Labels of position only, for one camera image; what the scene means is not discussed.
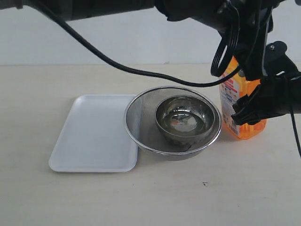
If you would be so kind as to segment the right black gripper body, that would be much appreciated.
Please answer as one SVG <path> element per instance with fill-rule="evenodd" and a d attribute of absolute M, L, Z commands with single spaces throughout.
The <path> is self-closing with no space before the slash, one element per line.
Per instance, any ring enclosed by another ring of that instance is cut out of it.
<path fill-rule="evenodd" d="M 293 113 L 290 92 L 291 76 L 280 76 L 275 83 L 264 82 L 256 88 L 249 101 L 249 124 Z"/>

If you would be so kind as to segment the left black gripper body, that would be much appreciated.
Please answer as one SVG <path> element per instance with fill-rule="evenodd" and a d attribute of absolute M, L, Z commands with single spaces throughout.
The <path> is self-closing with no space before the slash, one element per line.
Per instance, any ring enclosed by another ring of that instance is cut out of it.
<path fill-rule="evenodd" d="M 232 58 L 247 80 L 257 80 L 267 73 L 264 69 L 267 35 L 273 29 L 272 0 L 225 0 L 216 13 L 225 22 L 219 29 L 222 40 L 211 64 L 211 75 L 220 77 Z"/>

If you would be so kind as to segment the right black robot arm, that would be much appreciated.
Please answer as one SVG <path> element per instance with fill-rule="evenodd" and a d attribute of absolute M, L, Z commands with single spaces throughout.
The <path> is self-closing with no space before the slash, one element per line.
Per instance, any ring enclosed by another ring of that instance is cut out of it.
<path fill-rule="evenodd" d="M 261 120 L 301 112 L 301 73 L 283 73 L 263 79 L 250 95 L 241 97 L 231 116 L 236 125 L 255 125 Z"/>

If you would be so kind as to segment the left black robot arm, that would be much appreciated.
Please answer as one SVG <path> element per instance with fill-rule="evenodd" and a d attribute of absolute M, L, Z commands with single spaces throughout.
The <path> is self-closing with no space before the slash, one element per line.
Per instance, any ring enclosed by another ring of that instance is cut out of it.
<path fill-rule="evenodd" d="M 247 80 L 266 76 L 267 34 L 273 29 L 277 0 L 3 0 L 1 9 L 31 7 L 52 20 L 75 21 L 156 8 L 170 22 L 188 18 L 215 29 L 221 42 L 211 74 L 221 76 L 236 58 Z"/>

